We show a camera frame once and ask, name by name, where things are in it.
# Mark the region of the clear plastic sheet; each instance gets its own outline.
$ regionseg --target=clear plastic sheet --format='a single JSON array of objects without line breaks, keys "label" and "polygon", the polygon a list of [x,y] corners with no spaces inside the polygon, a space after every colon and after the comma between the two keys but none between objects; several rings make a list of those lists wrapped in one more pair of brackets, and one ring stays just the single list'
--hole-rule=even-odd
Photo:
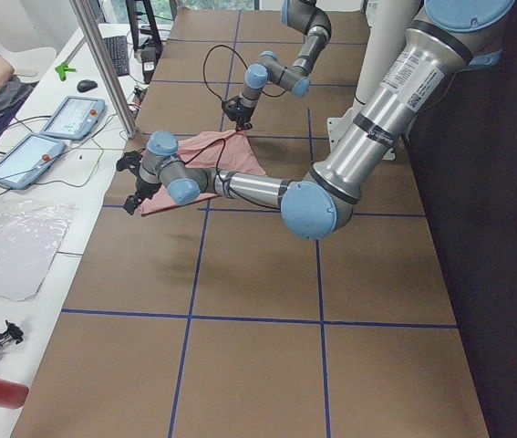
[{"label": "clear plastic sheet", "polygon": [[69,205],[34,201],[0,214],[0,297],[22,301],[37,293],[73,215]]}]

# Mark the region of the dark wall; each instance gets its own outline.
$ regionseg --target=dark wall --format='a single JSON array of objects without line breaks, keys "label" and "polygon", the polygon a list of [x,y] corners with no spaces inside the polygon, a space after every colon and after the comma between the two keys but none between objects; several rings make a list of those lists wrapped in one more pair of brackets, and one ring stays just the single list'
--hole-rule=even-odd
[{"label": "dark wall", "polygon": [[457,75],[409,151],[491,438],[517,437],[517,3],[504,49]]}]

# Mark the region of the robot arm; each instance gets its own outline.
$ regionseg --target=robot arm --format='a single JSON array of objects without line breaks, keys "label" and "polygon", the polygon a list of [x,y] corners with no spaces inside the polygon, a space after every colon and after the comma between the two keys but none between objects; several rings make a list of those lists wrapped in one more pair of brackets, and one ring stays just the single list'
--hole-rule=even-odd
[{"label": "robot arm", "polygon": [[407,30],[406,47],[367,105],[330,155],[316,162],[301,182],[186,168],[177,154],[177,140],[159,131],[151,136],[138,171],[133,166],[135,196],[151,197],[164,184],[177,204],[190,203],[201,192],[238,197],[280,208],[285,224],[303,238],[331,234],[349,221],[361,198],[361,184],[445,76],[465,69],[477,55],[498,44],[513,1],[497,2],[486,14],[475,10],[482,9],[481,3],[467,3],[454,23],[446,8],[428,5],[457,5],[459,1],[428,2]]},{"label": "robot arm", "polygon": [[315,62],[331,39],[331,22],[327,14],[316,7],[316,0],[284,0],[281,19],[304,34],[305,42],[290,68],[280,63],[278,56],[269,50],[248,67],[240,94],[222,103],[223,112],[236,122],[237,130],[252,128],[250,119],[268,81],[299,98],[304,97],[311,84],[309,75]]}]

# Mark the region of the blue joint cap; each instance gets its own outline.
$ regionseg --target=blue joint cap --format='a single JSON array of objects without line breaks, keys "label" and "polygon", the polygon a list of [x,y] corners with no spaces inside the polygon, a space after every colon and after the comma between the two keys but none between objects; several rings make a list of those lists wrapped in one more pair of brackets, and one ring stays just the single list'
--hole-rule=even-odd
[{"label": "blue joint cap", "polygon": [[268,83],[268,70],[262,64],[252,64],[246,70],[243,80],[251,89],[263,89]]},{"label": "blue joint cap", "polygon": [[288,2],[290,0],[284,0],[283,4],[280,8],[280,20],[283,22],[283,24],[288,26]]},{"label": "blue joint cap", "polygon": [[283,196],[280,211],[286,226],[304,239],[322,239],[337,224],[337,210],[331,196],[315,182],[291,185]]},{"label": "blue joint cap", "polygon": [[260,54],[261,57],[263,57],[264,55],[266,55],[268,57],[273,57],[275,61],[278,61],[278,55],[276,55],[276,53],[273,52],[272,50],[265,50],[264,52],[262,52]]},{"label": "blue joint cap", "polygon": [[502,52],[503,50],[498,50],[497,52],[487,53],[485,55],[479,55],[477,57],[474,57],[465,69],[474,70],[479,68],[496,66],[501,60]]},{"label": "blue joint cap", "polygon": [[427,0],[426,13],[450,32],[474,32],[499,21],[515,0]]},{"label": "blue joint cap", "polygon": [[179,142],[173,134],[166,130],[153,132],[147,141],[147,151],[166,157],[177,152]]},{"label": "blue joint cap", "polygon": [[300,78],[299,81],[293,87],[292,93],[299,98],[303,98],[306,93],[309,91],[309,87],[311,86],[311,79],[309,78]]},{"label": "blue joint cap", "polygon": [[167,193],[177,205],[187,205],[202,193],[200,186],[190,178],[180,178],[167,186]]}]

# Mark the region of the keyboard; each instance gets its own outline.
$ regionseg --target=keyboard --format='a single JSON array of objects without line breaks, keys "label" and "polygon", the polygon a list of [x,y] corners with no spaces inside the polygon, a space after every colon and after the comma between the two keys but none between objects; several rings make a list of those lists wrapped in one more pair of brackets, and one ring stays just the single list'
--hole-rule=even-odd
[{"label": "keyboard", "polygon": [[129,74],[129,46],[124,35],[102,38],[117,76]]}]

